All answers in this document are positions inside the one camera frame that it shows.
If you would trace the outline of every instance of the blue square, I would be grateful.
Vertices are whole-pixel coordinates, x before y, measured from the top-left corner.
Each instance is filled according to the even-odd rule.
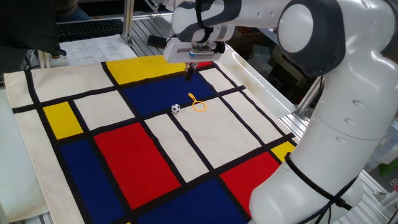
[[[246,224],[224,190],[211,179],[139,217],[139,224]]]
[[[181,75],[130,87],[123,92],[141,116],[171,110],[173,104],[192,102],[188,93],[197,100],[214,94],[197,73],[193,74],[191,81],[185,81],[185,76]]]
[[[67,144],[61,151],[93,223],[105,224],[124,216],[89,142],[84,139]]]

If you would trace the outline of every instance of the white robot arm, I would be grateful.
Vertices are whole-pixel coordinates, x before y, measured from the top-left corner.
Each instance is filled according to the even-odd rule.
[[[398,110],[398,65],[382,56],[398,43],[397,15],[388,0],[197,0],[174,10],[164,57],[188,72],[218,60],[234,27],[248,26],[278,27],[285,56],[310,77],[325,75],[290,162],[251,195],[252,223],[327,223],[328,215],[316,217],[331,201],[332,221],[359,203],[355,178]]]

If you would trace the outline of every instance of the soccer ball toy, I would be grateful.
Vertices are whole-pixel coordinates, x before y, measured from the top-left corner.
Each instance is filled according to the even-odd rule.
[[[175,114],[180,112],[180,109],[181,109],[180,105],[175,104],[172,106],[172,112]]]

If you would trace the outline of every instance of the red rectangle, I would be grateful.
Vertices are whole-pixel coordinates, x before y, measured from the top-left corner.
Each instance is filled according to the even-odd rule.
[[[180,186],[141,124],[94,137],[132,209]]]
[[[232,194],[250,215],[251,192],[266,181],[279,167],[279,163],[265,152],[221,174]]]

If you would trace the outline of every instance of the fabric mat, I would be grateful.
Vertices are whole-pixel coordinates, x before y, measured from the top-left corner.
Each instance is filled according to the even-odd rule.
[[[184,68],[153,56],[6,74],[54,223],[250,220],[294,135],[221,64],[190,82]]]

